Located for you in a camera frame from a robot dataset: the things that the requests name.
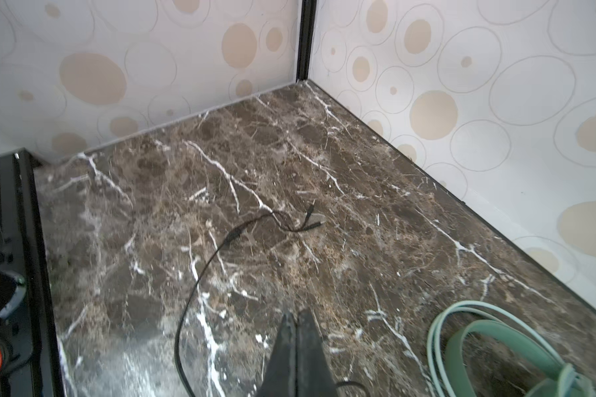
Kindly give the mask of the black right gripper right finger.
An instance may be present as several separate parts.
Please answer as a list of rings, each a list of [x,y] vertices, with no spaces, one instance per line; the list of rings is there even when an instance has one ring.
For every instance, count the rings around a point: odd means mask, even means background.
[[[308,309],[298,314],[296,395],[307,397],[338,395],[324,355],[321,332],[314,315]]]

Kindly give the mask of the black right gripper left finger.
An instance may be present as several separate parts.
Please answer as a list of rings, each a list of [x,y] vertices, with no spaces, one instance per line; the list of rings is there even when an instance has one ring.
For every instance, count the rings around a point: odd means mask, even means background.
[[[284,314],[257,396],[297,396],[297,331],[291,313]]]

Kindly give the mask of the mint green headphones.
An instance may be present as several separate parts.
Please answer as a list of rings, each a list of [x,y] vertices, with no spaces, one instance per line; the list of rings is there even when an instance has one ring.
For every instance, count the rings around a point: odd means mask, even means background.
[[[483,301],[437,314],[425,350],[435,396],[596,396],[594,382],[534,328]]]

